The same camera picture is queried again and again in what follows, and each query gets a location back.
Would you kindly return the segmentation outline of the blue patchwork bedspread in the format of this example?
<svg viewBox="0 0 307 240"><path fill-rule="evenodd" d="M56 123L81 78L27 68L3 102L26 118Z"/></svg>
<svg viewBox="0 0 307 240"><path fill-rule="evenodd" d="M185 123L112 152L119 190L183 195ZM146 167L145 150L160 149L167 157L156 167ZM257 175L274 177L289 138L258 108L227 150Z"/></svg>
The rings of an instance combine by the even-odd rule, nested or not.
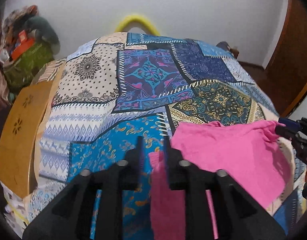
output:
<svg viewBox="0 0 307 240"><path fill-rule="evenodd" d="M181 122L231 126L278 123L279 118L269 96L228 50L146 34L97 38L67 57L53 94L39 142L44 185L29 199L29 224L81 171L107 170L141 136L144 162L138 187L122 192L122 239L154 239L149 153L163 152L165 136L171 144ZM294 141L277 140L291 178L264 209L283 228L285 239L305 239L306 166L296 157Z"/></svg>

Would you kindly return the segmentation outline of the yellow hoop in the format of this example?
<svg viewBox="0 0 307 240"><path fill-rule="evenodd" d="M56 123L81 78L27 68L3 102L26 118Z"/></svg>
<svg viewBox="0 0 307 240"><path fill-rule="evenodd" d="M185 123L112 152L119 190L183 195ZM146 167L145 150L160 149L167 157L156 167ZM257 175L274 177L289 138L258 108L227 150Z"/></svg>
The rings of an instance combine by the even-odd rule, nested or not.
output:
<svg viewBox="0 0 307 240"><path fill-rule="evenodd" d="M157 30L157 28L149 21L148 18L138 15L138 14L132 14L125 16L117 25L115 28L115 33L117 32L123 32L124 29L126 29L130 24L138 24L142 27L144 27L149 34L160 36L160 32Z"/></svg>

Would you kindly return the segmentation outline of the white floral cloth pile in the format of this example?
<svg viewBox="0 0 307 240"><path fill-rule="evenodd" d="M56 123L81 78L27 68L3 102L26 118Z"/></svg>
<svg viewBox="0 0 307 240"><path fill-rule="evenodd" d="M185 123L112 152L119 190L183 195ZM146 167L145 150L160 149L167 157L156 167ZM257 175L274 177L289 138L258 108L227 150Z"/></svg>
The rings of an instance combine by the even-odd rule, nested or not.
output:
<svg viewBox="0 0 307 240"><path fill-rule="evenodd" d="M22 239L23 232L29 225L23 200L2 182L0 182L0 184L2 185L4 198L7 202L4 207L4 217L11 229Z"/></svg>

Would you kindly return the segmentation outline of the wooden carved headboard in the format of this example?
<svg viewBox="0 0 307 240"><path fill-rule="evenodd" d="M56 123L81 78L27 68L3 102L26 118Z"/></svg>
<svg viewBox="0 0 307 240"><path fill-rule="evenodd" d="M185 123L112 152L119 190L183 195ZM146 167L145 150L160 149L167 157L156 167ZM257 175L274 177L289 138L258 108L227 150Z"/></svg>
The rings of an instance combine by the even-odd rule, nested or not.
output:
<svg viewBox="0 0 307 240"><path fill-rule="evenodd" d="M52 93L57 90L65 64L52 81L23 88L8 114L0 137L0 181L19 198L37 186L35 143L39 127L50 112Z"/></svg>

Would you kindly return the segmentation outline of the dark green cushion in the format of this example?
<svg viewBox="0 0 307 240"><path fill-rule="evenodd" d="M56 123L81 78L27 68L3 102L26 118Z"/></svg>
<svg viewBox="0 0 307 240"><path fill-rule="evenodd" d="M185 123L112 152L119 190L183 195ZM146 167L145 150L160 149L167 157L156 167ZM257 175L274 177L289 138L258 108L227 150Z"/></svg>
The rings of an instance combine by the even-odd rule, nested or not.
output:
<svg viewBox="0 0 307 240"><path fill-rule="evenodd" d="M51 47L54 55L60 52L60 41L49 22L40 16L33 16L25 21L24 29L30 33L34 31L34 37L37 42L46 42Z"/></svg>

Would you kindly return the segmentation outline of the orange box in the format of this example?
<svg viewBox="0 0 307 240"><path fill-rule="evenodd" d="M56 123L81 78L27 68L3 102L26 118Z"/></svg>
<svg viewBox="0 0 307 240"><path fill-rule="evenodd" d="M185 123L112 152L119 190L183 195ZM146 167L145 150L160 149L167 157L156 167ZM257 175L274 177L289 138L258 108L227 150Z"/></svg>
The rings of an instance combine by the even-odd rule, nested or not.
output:
<svg viewBox="0 0 307 240"><path fill-rule="evenodd" d="M29 48L31 48L35 43L33 38L30 38L20 45L18 45L11 54L12 59L17 60L23 53L25 53Z"/></svg>

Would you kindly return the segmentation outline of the brown wooden door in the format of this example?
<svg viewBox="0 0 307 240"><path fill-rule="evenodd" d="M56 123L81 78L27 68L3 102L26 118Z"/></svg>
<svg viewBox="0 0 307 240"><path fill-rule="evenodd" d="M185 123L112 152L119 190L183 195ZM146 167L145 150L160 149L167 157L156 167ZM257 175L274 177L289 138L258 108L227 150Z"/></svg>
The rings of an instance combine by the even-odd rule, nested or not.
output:
<svg viewBox="0 0 307 240"><path fill-rule="evenodd" d="M307 10L301 0L288 0L283 29L264 74L260 88L280 115L288 115L307 91Z"/></svg>

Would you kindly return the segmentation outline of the pink knit shirt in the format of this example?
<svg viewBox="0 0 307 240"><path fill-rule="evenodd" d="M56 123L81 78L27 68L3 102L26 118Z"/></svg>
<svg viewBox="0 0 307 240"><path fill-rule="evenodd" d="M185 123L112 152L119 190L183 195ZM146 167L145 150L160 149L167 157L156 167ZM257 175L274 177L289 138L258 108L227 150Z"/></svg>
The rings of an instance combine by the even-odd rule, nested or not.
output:
<svg viewBox="0 0 307 240"><path fill-rule="evenodd" d="M224 126L181 122L172 148L199 168L227 171L263 208L278 198L291 178L291 167L279 149L276 121ZM149 153L150 219L154 239L185 239L185 193L168 187L163 152Z"/></svg>

